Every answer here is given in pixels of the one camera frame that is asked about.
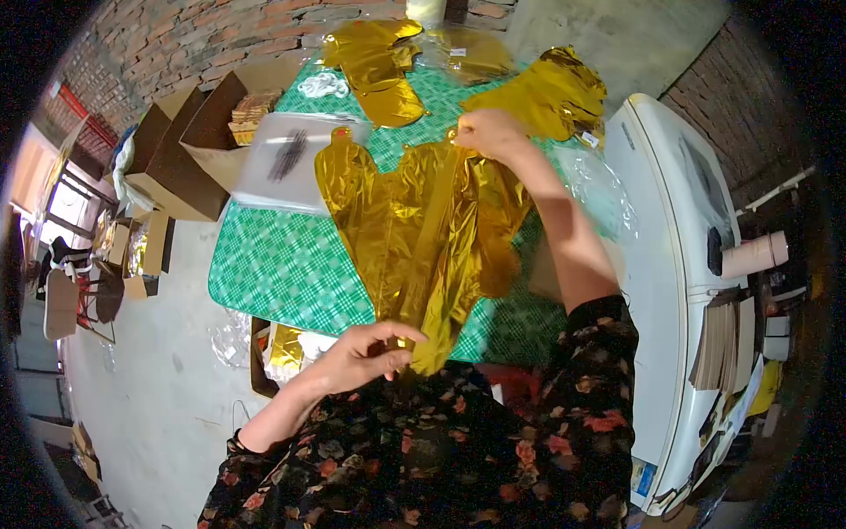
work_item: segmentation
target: label sticker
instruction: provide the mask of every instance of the label sticker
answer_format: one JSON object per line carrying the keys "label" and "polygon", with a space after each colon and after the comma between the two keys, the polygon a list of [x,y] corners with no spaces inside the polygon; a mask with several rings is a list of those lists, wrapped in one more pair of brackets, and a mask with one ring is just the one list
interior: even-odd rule
{"label": "label sticker", "polygon": [[641,496],[646,496],[657,470],[658,467],[652,463],[632,456],[632,478],[629,487]]}
{"label": "label sticker", "polygon": [[582,133],[582,140],[587,141],[591,144],[591,147],[596,149],[596,146],[599,145],[599,138],[588,132],[587,130]]}

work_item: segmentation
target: white rope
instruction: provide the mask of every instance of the white rope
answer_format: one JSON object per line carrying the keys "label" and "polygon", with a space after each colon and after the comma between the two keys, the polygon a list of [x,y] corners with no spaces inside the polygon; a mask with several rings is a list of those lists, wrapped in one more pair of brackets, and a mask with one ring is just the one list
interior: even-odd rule
{"label": "white rope", "polygon": [[322,74],[312,75],[308,79],[299,83],[297,90],[306,97],[323,97],[330,94],[335,97],[346,97],[349,94],[349,86],[347,81],[338,79],[335,74],[323,72]]}

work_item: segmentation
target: woman's left hand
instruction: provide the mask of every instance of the woman's left hand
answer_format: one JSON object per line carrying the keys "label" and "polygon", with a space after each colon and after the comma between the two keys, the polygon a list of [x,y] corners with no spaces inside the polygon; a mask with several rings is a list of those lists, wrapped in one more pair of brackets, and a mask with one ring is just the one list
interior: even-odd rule
{"label": "woman's left hand", "polygon": [[386,344],[394,337],[428,340],[416,328],[402,323],[356,325],[341,334],[335,345],[302,374],[313,377],[327,394],[352,391],[380,375],[393,380],[394,372],[411,362],[411,351],[384,351],[374,345]]}

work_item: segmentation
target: woman's right hand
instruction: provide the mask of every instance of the woman's right hand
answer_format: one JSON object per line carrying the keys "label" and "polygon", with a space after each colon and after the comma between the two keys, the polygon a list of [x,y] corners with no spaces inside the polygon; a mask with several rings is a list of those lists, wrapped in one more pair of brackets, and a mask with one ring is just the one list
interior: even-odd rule
{"label": "woman's right hand", "polygon": [[526,135],[525,127],[514,116],[499,108],[482,108],[459,118],[455,144],[478,151],[512,170],[522,160],[541,154]]}

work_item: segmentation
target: paper stack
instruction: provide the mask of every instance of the paper stack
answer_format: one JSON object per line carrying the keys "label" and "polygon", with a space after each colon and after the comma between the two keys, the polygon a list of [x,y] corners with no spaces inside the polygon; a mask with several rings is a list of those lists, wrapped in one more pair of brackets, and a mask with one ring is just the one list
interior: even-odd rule
{"label": "paper stack", "polygon": [[734,394],[749,383],[755,336],[755,299],[708,306],[689,381],[696,389]]}
{"label": "paper stack", "polygon": [[232,111],[232,122],[229,123],[235,143],[248,146],[252,142],[253,134],[258,129],[261,118],[273,112],[281,96],[281,90],[250,94],[238,103]]}
{"label": "paper stack", "polygon": [[232,197],[242,207],[329,216],[315,177],[315,156],[332,131],[348,127],[364,145],[371,124],[345,114],[274,112],[255,132],[250,154]]}

